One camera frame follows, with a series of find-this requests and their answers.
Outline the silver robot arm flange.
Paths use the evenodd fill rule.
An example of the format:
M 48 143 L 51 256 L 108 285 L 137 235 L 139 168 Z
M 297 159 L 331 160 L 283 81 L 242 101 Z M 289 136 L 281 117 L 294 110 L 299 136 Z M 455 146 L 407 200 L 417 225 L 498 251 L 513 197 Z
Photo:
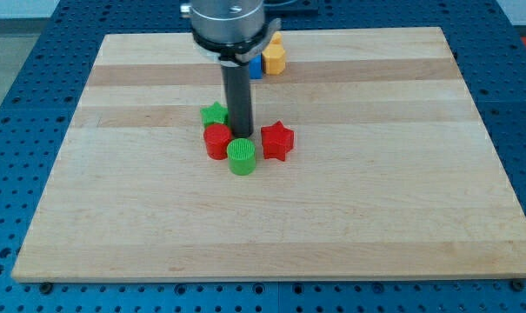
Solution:
M 180 5 L 197 49 L 223 66 L 244 66 L 270 44 L 282 21 L 266 19 L 263 0 L 190 0 Z

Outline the yellow block behind arm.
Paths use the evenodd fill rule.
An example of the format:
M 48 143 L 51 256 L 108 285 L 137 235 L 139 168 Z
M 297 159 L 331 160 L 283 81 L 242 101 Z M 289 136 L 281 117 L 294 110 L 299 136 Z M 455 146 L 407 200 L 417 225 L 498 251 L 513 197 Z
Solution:
M 281 32 L 277 31 L 277 32 L 275 32 L 272 35 L 272 37 L 270 39 L 270 44 L 282 44 L 282 38 L 283 38 L 283 36 L 282 36 Z

